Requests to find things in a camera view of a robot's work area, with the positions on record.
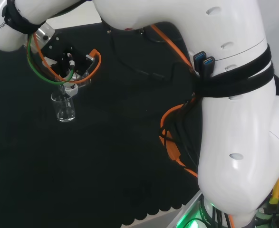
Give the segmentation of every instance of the cable connector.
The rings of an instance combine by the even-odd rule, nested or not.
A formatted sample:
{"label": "cable connector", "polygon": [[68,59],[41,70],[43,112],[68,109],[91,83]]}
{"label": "cable connector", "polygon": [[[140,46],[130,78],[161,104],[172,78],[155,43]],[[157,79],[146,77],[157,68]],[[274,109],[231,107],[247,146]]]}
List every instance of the cable connector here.
{"label": "cable connector", "polygon": [[200,53],[197,53],[195,56],[193,56],[194,61],[194,69],[196,72],[201,74],[202,72],[202,62],[207,58],[207,54],[204,51],[201,51]]}
{"label": "cable connector", "polygon": [[202,62],[202,73],[201,77],[203,80],[208,80],[214,71],[215,58],[209,57]]}

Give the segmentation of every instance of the black strap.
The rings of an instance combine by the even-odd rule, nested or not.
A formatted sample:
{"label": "black strap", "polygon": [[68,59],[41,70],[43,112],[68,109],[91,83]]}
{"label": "black strap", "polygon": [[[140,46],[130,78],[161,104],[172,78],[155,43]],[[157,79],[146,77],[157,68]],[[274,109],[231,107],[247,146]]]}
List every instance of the black strap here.
{"label": "black strap", "polygon": [[15,0],[7,0],[7,5],[3,8],[2,17],[5,23],[16,31],[23,34],[36,32],[44,23],[35,25],[20,15],[20,10],[16,8]]}
{"label": "black strap", "polygon": [[204,97],[229,97],[261,88],[274,77],[273,64],[264,72],[255,74],[263,70],[270,61],[271,51],[268,45],[266,51],[250,63],[214,76],[208,81],[201,80],[197,83],[195,93]]}
{"label": "black strap", "polygon": [[270,82],[274,77],[273,64],[264,72],[234,83],[225,83],[221,85],[207,85],[198,87],[195,92],[197,95],[204,97],[229,97],[249,93],[261,88]]}
{"label": "black strap", "polygon": [[269,64],[270,61],[271,61],[271,50],[270,50],[270,46],[268,45],[264,53],[259,57],[257,57],[255,60],[236,69],[214,76],[204,83],[207,85],[210,84],[214,85],[214,84],[230,83],[230,82],[246,79],[260,72]]}

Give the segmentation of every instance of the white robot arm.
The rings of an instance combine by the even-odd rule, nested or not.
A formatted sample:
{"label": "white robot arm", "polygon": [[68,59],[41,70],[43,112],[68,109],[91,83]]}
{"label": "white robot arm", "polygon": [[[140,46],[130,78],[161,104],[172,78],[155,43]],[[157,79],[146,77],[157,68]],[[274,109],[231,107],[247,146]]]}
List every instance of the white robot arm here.
{"label": "white robot arm", "polygon": [[[79,0],[15,0],[16,9],[30,23],[40,25]],[[14,51],[27,42],[27,36],[6,25],[2,16],[7,0],[0,0],[0,50]]]}
{"label": "white robot arm", "polygon": [[[39,25],[78,0],[15,0],[20,15]],[[180,31],[194,65],[205,51],[216,60],[211,77],[238,69],[268,48],[256,0],[93,0],[116,29],[168,21]],[[0,0],[0,50],[13,51],[26,36],[7,26]],[[255,76],[272,67],[269,61]],[[205,204],[233,215],[237,228],[252,220],[279,177],[279,97],[274,79],[236,96],[205,97],[198,182]]]}

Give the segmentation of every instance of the black cloth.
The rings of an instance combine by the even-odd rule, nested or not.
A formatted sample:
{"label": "black cloth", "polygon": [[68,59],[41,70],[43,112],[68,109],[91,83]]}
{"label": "black cloth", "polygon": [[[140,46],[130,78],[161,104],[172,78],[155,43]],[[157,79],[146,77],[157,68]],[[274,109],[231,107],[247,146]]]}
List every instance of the black cloth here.
{"label": "black cloth", "polygon": [[[163,114],[192,95],[187,69],[160,82],[121,66],[101,24],[62,32],[84,54],[96,48],[103,57],[92,85],[73,99],[71,123],[56,120],[55,88],[32,73],[25,49],[0,52],[0,228],[118,228],[180,208],[197,180],[169,160],[158,132]],[[170,78],[179,58],[167,45],[114,36],[125,62]]]}

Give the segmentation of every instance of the clear glass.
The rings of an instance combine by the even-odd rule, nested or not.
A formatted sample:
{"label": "clear glass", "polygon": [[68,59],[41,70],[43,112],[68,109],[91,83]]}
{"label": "clear glass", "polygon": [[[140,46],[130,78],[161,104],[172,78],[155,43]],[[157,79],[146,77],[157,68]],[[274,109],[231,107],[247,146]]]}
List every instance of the clear glass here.
{"label": "clear glass", "polygon": [[75,108],[71,96],[62,94],[58,90],[50,98],[56,112],[56,117],[60,122],[70,122],[75,118]]}

